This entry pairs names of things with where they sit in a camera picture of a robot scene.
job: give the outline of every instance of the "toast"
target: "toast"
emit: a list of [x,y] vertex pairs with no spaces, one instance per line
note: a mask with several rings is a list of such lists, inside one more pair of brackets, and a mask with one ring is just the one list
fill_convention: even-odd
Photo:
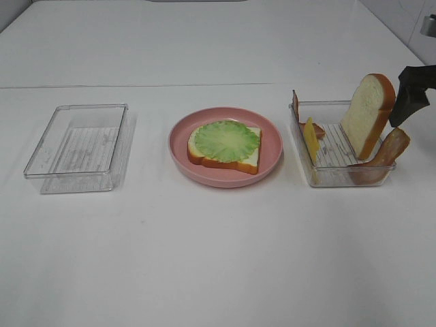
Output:
[[358,159],[368,159],[395,104],[395,90],[382,74],[366,75],[353,94],[341,127]]
[[[225,168],[246,172],[248,174],[256,175],[259,171],[259,158],[260,158],[260,143],[256,149],[246,159],[239,161],[222,162],[217,159],[206,156],[196,145],[196,135],[203,126],[199,126],[192,131],[187,143],[187,156],[191,163],[195,165],[202,165],[208,168]],[[259,141],[262,139],[262,130],[259,127],[247,127],[253,132]]]

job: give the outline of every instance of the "white tabletop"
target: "white tabletop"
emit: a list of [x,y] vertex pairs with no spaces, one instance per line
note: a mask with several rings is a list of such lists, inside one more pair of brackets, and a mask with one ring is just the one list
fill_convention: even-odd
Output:
[[[290,137],[290,92],[0,90],[0,326],[432,326],[436,111],[404,123],[412,144],[383,186],[314,189]],[[138,117],[124,184],[38,194],[22,171],[55,107],[117,102]],[[168,134],[211,106],[270,119],[277,169],[240,189],[182,175]]]
[[0,34],[0,87],[287,82],[336,95],[421,64],[356,0],[38,1]]

